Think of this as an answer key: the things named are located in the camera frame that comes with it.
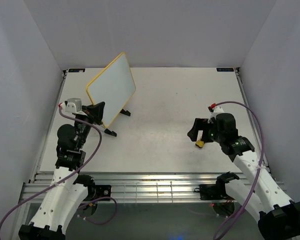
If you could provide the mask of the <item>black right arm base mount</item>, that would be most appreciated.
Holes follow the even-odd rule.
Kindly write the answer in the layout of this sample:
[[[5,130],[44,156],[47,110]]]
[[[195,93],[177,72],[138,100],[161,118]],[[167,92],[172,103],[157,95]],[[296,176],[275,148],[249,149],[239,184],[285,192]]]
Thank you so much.
[[[200,184],[194,188],[194,193],[199,194],[199,198],[202,201],[205,200],[226,200],[229,196],[223,187],[217,184]]]

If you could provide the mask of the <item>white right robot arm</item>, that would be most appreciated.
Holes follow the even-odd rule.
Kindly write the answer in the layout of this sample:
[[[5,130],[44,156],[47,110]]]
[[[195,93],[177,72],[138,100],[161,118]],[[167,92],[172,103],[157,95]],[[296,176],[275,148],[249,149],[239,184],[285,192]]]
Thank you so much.
[[[295,202],[258,163],[252,143],[239,135],[236,120],[230,113],[216,113],[211,118],[196,118],[187,133],[195,142],[202,131],[204,143],[216,142],[222,152],[241,170],[251,184],[247,188],[240,178],[224,173],[217,178],[216,194],[231,197],[254,218],[265,240],[287,240],[300,235],[300,201]]]

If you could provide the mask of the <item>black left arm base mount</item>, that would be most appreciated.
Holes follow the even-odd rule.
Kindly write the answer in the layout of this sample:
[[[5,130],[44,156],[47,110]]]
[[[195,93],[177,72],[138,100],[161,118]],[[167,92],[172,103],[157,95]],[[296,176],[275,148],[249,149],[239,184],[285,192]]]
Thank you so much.
[[[87,201],[92,201],[98,198],[110,197],[112,192],[111,185],[92,185],[88,187]]]

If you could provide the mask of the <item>black yellow whiteboard eraser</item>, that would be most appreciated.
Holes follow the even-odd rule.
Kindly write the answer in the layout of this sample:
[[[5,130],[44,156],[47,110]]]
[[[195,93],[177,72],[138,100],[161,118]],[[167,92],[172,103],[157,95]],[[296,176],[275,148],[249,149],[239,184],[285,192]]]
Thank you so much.
[[[203,148],[204,144],[205,144],[205,143],[204,143],[202,140],[197,140],[196,143],[195,143],[195,145],[196,145],[198,148],[200,148],[200,149]]]

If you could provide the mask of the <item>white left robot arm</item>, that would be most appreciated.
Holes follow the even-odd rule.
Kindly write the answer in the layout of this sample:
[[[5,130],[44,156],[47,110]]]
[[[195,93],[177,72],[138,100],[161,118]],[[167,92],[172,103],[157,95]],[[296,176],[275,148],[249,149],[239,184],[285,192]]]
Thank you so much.
[[[23,224],[21,240],[64,240],[68,224],[83,200],[96,195],[93,180],[79,172],[87,163],[82,150],[91,128],[101,125],[105,102],[84,106],[79,98],[59,104],[60,112],[73,114],[74,124],[57,130],[55,170],[45,197],[29,224]]]

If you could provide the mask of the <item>yellow framed small whiteboard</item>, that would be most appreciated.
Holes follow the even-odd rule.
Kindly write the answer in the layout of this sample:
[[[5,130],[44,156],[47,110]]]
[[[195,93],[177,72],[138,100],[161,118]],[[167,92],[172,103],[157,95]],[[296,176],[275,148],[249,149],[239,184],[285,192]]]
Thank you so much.
[[[85,90],[93,105],[105,103],[101,122],[108,128],[136,91],[126,53],[112,60]]]

